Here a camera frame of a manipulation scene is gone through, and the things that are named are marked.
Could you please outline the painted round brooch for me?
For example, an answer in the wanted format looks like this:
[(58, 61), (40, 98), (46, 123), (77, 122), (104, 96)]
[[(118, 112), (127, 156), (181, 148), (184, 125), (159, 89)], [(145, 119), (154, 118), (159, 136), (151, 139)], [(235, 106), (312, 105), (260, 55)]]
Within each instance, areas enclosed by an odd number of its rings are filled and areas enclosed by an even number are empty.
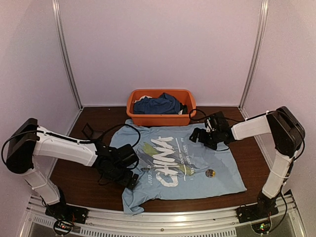
[(208, 178), (213, 178), (213, 177), (215, 177), (216, 172), (213, 169), (208, 169), (208, 170), (206, 170), (205, 175)]

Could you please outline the light blue printed t-shirt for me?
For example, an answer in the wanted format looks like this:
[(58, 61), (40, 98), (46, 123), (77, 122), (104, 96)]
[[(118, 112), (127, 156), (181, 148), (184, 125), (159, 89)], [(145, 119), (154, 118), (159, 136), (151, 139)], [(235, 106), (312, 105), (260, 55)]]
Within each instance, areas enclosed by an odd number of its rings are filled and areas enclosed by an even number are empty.
[[(114, 148), (133, 145), (140, 160), (133, 169), (139, 175), (135, 188), (122, 193), (125, 214), (144, 212), (141, 205), (151, 199), (200, 199), (247, 190), (228, 146), (219, 143), (212, 150), (189, 140), (193, 130), (203, 124), (143, 127), (131, 119), (125, 123), (110, 142)], [(150, 170), (143, 172), (143, 167)], [(216, 172), (215, 177), (205, 175), (208, 169)]]

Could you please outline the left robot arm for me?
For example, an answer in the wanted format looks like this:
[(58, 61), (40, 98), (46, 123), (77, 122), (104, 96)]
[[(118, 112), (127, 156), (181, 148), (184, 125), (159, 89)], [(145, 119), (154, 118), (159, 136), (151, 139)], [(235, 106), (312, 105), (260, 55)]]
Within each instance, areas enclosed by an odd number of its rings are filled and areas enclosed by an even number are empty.
[(80, 140), (54, 133), (40, 125), (35, 118), (27, 119), (3, 144), (1, 159), (6, 168), (22, 175), (31, 188), (44, 200), (60, 219), (71, 215), (62, 191), (43, 175), (34, 157), (63, 159), (95, 168), (103, 178), (133, 190), (138, 175), (133, 169), (139, 158), (131, 144), (119, 148), (107, 146), (102, 136)]

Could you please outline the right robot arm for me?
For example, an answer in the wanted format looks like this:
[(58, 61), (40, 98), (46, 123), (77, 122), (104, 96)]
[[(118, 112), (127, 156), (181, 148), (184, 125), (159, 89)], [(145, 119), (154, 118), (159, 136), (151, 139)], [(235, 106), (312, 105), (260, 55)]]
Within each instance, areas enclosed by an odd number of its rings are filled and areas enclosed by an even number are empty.
[(275, 199), (281, 194), (282, 186), (289, 178), (294, 162), (305, 149), (306, 132), (286, 107), (281, 106), (273, 111), (247, 118), (244, 121), (235, 120), (230, 125), (230, 118), (222, 111), (204, 116), (204, 128), (193, 130), (189, 139), (200, 142), (204, 146), (217, 150), (218, 145), (228, 145), (250, 137), (261, 137), (269, 134), (274, 145), (275, 158), (270, 168), (268, 178), (262, 187), (253, 214), (258, 218), (265, 217), (275, 204)]

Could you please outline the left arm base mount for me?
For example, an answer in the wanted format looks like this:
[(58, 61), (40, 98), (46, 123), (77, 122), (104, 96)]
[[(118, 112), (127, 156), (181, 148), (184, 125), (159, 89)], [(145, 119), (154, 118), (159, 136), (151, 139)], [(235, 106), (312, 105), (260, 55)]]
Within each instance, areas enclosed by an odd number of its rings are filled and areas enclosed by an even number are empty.
[(54, 217), (56, 220), (85, 224), (88, 209), (59, 202), (53, 205), (47, 205), (45, 214)]

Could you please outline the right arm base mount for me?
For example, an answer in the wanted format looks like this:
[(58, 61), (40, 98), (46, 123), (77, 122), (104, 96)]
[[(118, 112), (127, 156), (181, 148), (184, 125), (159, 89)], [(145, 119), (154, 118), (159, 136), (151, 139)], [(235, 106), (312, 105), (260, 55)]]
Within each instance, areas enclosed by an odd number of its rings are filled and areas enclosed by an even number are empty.
[(260, 210), (258, 204), (242, 205), (236, 209), (239, 223), (253, 222), (260, 219), (267, 219), (271, 215), (279, 213), (276, 206), (268, 208), (268, 210)]

